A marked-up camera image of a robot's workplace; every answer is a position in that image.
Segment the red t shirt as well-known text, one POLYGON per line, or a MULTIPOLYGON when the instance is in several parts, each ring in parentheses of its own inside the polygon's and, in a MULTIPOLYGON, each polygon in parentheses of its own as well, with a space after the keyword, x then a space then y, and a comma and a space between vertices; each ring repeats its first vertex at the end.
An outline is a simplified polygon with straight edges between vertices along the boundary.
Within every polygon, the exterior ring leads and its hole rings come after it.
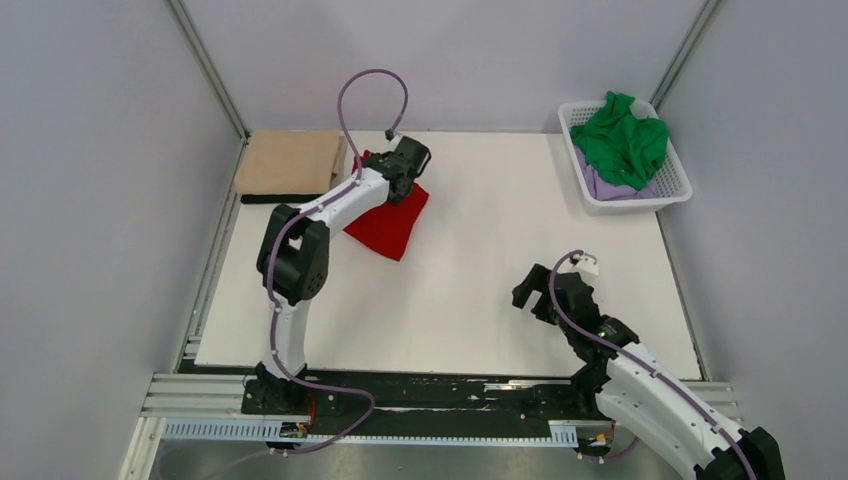
POLYGON ((375 207, 346 226, 344 233, 374 253, 400 262, 429 197, 429 193, 415 183, 411 194, 398 206, 375 207))

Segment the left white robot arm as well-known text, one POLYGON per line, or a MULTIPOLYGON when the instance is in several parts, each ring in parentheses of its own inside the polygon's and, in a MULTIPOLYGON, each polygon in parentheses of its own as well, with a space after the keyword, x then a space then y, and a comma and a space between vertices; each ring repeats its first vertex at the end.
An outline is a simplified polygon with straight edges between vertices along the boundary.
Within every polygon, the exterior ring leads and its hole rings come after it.
POLYGON ((397 135, 389 149, 361 161, 351 176, 298 208, 285 204, 271 213, 257 257, 271 304, 268 347, 256 367, 262 406, 281 413, 305 403, 305 334, 311 301, 328 279, 334 236, 367 212, 397 206, 408 198, 431 152, 421 142, 397 135))

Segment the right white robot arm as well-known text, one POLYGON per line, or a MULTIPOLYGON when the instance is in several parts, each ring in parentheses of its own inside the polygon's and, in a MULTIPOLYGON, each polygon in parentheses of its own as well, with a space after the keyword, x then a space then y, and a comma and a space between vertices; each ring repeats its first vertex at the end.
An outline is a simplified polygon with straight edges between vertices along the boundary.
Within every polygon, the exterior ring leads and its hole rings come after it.
POLYGON ((748 430, 700 399, 664 368, 621 320, 601 312, 576 259, 559 272, 535 264, 512 290, 523 308, 559 328, 583 367, 571 378, 571 403, 630 430, 684 479, 783 479, 777 440, 748 430))

